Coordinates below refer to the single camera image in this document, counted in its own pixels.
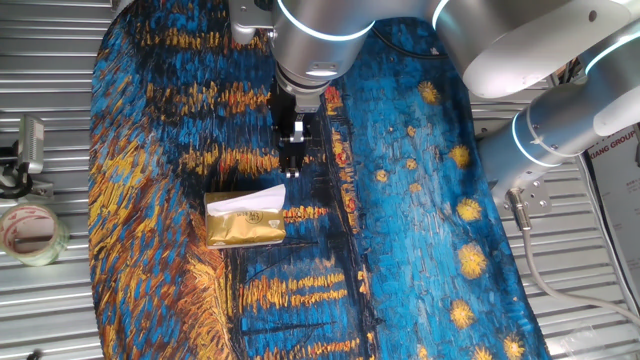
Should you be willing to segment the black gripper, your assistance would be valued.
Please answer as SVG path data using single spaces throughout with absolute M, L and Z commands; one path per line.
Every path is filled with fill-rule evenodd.
M 318 94 L 294 95 L 273 82 L 268 107 L 279 150 L 280 172 L 287 178 L 298 178 L 301 145 L 311 139 L 311 121 L 319 110 L 320 97 Z

